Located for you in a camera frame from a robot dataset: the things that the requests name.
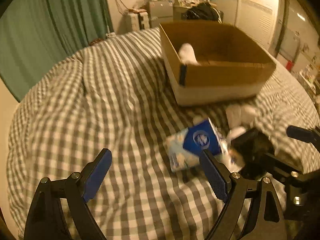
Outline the white suitcase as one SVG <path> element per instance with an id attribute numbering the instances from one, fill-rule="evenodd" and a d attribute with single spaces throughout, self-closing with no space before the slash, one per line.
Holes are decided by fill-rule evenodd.
<path id="1" fill-rule="evenodd" d="M 147 11 L 129 12 L 125 15 L 126 29 L 128 32 L 150 28 Z"/>

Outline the large green curtain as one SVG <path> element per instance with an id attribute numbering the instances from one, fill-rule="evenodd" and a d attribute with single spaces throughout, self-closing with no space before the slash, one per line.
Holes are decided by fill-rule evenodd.
<path id="1" fill-rule="evenodd" d="M 21 101 L 56 63 L 112 30 L 107 0 L 13 0 L 1 16 L 1 79 Z"/>

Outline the white plush toy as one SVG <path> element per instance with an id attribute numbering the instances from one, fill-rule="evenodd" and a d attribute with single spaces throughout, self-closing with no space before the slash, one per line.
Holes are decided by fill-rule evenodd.
<path id="1" fill-rule="evenodd" d="M 248 104 L 233 104 L 226 108 L 229 129 L 239 126 L 249 126 L 257 116 L 257 109 Z"/>

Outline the grey checkered bedspread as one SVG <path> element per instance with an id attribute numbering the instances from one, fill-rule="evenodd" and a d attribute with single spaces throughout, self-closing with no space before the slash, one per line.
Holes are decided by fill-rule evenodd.
<path id="1" fill-rule="evenodd" d="M 160 30 L 77 51 L 26 94 L 9 132 L 9 209 L 24 236 L 43 177 L 67 178 L 103 148 L 112 166 L 88 207 L 107 239 L 204 239 L 222 204 L 199 167 L 174 173 L 166 138 L 209 117 L 222 134 L 227 103 L 182 108 L 167 80 Z"/>

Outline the white sock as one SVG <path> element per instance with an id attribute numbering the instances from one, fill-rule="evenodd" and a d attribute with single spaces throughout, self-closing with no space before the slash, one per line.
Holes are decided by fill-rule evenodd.
<path id="1" fill-rule="evenodd" d="M 178 55 L 183 64 L 193 64 L 196 66 L 200 65 L 195 57 L 194 49 L 189 43 L 184 43 L 181 45 Z"/>

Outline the open cardboard box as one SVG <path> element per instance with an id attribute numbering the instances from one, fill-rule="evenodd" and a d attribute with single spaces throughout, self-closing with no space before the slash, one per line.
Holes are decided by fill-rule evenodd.
<path id="1" fill-rule="evenodd" d="M 184 20 L 159 26 L 170 84 L 180 106 L 250 98 L 276 70 L 261 46 L 237 27 L 215 21 Z M 178 55 L 189 43 L 200 64 L 183 64 Z"/>

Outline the blue tissue pack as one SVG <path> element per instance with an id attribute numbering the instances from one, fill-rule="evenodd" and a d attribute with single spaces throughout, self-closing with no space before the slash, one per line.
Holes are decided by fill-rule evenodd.
<path id="1" fill-rule="evenodd" d="M 231 160 L 227 141 L 209 118 L 167 137 L 166 144 L 172 172 L 199 165 L 204 150 L 223 163 Z"/>

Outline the small grey refrigerator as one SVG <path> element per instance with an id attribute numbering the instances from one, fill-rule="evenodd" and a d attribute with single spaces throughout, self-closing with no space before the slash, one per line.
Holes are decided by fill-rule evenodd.
<path id="1" fill-rule="evenodd" d="M 173 21 L 172 1 L 149 0 L 146 9 L 149 15 L 150 27 L 158 27 L 160 23 Z"/>

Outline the white louvered wardrobe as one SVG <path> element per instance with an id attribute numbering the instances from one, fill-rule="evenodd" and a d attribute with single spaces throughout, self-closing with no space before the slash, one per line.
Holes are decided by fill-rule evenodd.
<path id="1" fill-rule="evenodd" d="M 279 0 L 238 0 L 235 26 L 265 49 L 272 43 Z"/>

